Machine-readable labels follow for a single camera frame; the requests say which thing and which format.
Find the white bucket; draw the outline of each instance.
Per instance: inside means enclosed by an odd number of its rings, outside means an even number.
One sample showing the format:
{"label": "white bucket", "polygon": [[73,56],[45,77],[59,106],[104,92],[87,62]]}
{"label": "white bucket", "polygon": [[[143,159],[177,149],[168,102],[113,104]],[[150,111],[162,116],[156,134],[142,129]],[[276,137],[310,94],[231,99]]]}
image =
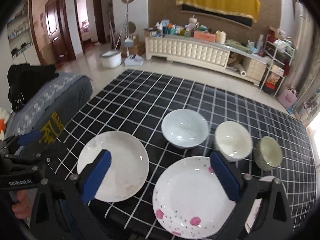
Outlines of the white bucket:
{"label": "white bucket", "polygon": [[122,63],[121,51],[109,50],[100,55],[104,67],[114,68]]}

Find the paper towel roll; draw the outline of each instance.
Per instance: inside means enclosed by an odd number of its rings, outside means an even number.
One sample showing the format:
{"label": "paper towel roll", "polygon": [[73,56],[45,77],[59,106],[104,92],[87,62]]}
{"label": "paper towel roll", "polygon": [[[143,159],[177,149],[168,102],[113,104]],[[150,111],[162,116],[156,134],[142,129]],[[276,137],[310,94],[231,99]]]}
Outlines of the paper towel roll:
{"label": "paper towel roll", "polygon": [[225,32],[216,31],[216,35],[217,35],[217,39],[216,39],[217,43],[224,44],[226,42],[227,34]]}
{"label": "paper towel roll", "polygon": [[243,77],[246,76],[247,72],[244,70],[244,68],[241,64],[237,65],[237,69],[239,70],[240,75],[242,75]]}

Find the green bowl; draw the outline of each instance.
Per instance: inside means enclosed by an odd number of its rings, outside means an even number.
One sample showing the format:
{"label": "green bowl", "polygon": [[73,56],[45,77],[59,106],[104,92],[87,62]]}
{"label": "green bowl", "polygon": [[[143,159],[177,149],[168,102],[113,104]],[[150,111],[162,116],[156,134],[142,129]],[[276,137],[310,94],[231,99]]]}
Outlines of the green bowl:
{"label": "green bowl", "polygon": [[254,149],[254,160],[263,171],[273,171],[282,162],[282,150],[275,139],[263,137]]}

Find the white plate with pink flowers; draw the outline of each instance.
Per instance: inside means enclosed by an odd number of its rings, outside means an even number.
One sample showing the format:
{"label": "white plate with pink flowers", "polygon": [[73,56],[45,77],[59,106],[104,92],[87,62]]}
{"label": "white plate with pink flowers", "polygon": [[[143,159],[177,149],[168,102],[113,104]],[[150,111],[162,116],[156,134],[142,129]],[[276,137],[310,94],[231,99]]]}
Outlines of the white plate with pink flowers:
{"label": "white plate with pink flowers", "polygon": [[152,203],[159,223],[185,239],[214,235],[236,205],[214,174],[210,158],[200,156],[167,168],[155,185]]}

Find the orange toy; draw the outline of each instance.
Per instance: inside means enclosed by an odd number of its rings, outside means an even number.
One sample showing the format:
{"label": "orange toy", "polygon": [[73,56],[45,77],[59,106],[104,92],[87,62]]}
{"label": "orange toy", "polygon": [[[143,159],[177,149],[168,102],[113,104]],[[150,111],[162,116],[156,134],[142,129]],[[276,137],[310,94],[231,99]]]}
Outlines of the orange toy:
{"label": "orange toy", "polygon": [[0,107],[0,141],[4,140],[4,133],[9,117],[10,114],[5,109]]}

